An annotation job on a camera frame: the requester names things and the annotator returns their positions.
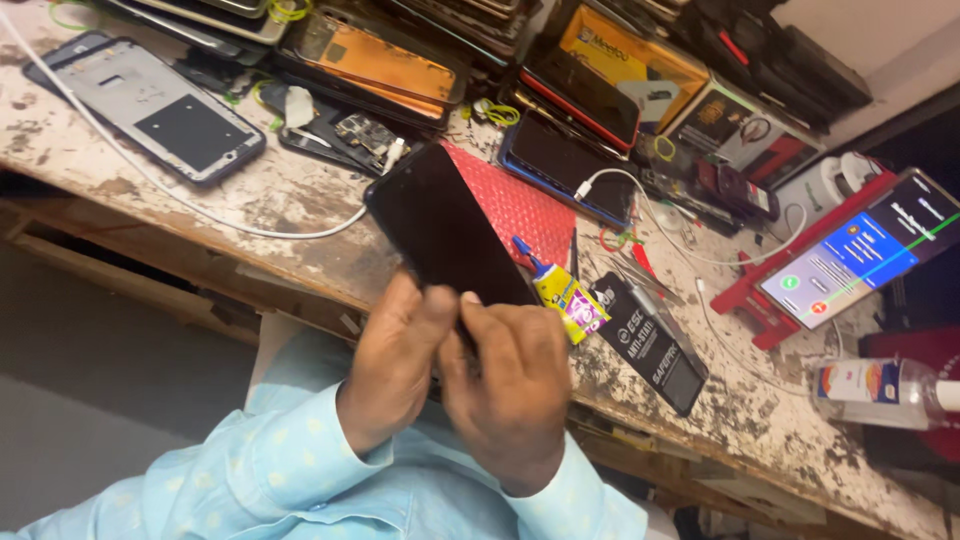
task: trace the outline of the blue cap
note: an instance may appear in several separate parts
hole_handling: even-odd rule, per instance
[[[514,245],[520,251],[521,255],[527,256],[530,258],[530,262],[534,263],[534,268],[537,269],[537,275],[534,276],[534,279],[542,277],[544,274],[550,271],[551,267],[553,267],[553,264],[543,264],[542,262],[538,261],[537,258],[530,253],[533,251],[530,249],[530,246],[521,240],[519,236],[514,236]]]

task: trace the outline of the bottle cap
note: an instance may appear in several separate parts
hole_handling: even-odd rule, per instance
[[[530,258],[530,262],[534,263],[534,268],[537,270],[537,275],[534,276],[534,279],[540,278],[544,274],[550,271],[550,268],[553,266],[553,264],[543,264],[542,262],[538,261],[537,258],[534,257],[532,253],[530,253],[531,251],[533,251],[530,249],[530,246],[528,246],[526,242],[521,240],[519,236],[514,236],[513,240],[514,240],[514,245],[516,246],[517,250],[520,251],[520,254],[527,256],[528,258]]]
[[[960,411],[960,380],[938,380],[937,401],[944,410]]]

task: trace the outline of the shirt sleeve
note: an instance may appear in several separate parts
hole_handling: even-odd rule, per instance
[[[393,440],[361,460],[336,410],[339,384],[260,416],[234,411],[200,446],[169,452],[146,475],[0,540],[226,538],[322,505],[393,463]]]
[[[573,437],[564,437],[560,469],[539,493],[504,495],[517,515],[521,540],[641,539],[647,512],[603,483]]]

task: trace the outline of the glue tube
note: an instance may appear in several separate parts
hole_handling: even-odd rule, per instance
[[[525,244],[519,236],[514,236],[514,245],[521,255],[527,256],[534,263],[537,271],[534,276],[534,287],[537,288],[537,293],[540,294],[540,299],[545,306],[560,312],[566,335],[574,345],[583,341],[611,319],[610,315],[566,270],[556,263],[543,264],[537,260],[530,253],[532,251],[530,246]]]

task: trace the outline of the stained wooden table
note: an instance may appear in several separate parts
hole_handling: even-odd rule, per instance
[[[76,34],[50,22],[45,2],[5,4],[3,9],[38,52]],[[176,43],[143,28],[113,23],[108,30],[135,36],[161,56],[181,52]],[[19,69],[25,61],[26,55],[9,37],[0,34],[0,166],[348,306],[368,309],[376,302],[398,256],[369,216],[341,233],[315,240],[277,240],[213,223],[148,184],[78,113],[24,79]],[[236,108],[268,131],[274,116],[252,99],[248,97]],[[496,140],[493,129],[469,125],[459,118],[451,121],[444,136],[485,160],[490,158]],[[356,212],[369,178],[286,151],[278,146],[273,134],[268,138],[261,158],[207,190],[181,184],[159,167],[147,166],[182,196],[234,221],[260,228],[321,231]],[[581,274],[585,282],[591,282],[612,268],[610,256],[597,241],[595,223],[578,217],[577,230]],[[637,230],[647,242],[649,259],[660,279],[684,299],[671,311],[708,365],[710,379],[692,414],[678,418],[609,345],[593,337],[570,357],[578,403],[618,424],[651,433],[826,508],[826,528],[794,528],[806,531],[807,536],[853,533],[860,530],[857,524],[863,524],[901,538],[948,538],[946,523],[953,520],[951,516],[945,518],[940,507],[872,469],[862,449],[844,430],[821,419],[807,397],[786,391],[802,390],[804,368],[835,353],[837,341],[829,325],[798,333],[765,354],[751,346],[752,333],[744,322],[711,311],[714,325],[737,352],[733,354],[708,329],[694,279],[704,279],[711,298],[735,280],[735,271],[683,257],[649,218],[638,223]],[[708,231],[697,234],[697,250],[704,257],[732,259],[737,250],[760,253],[753,233],[742,233],[733,240]],[[774,245],[768,238],[763,247]],[[856,336],[877,330],[870,317],[876,306],[877,298],[870,298],[839,317],[848,348],[852,349]],[[760,373],[764,380],[751,372]],[[606,443],[585,444],[600,448]],[[627,464],[622,468],[628,469],[642,461],[634,463],[628,456],[623,459]],[[668,478],[657,468],[656,460],[653,463],[647,476],[664,482],[678,478]],[[689,471],[678,475],[689,476]]]

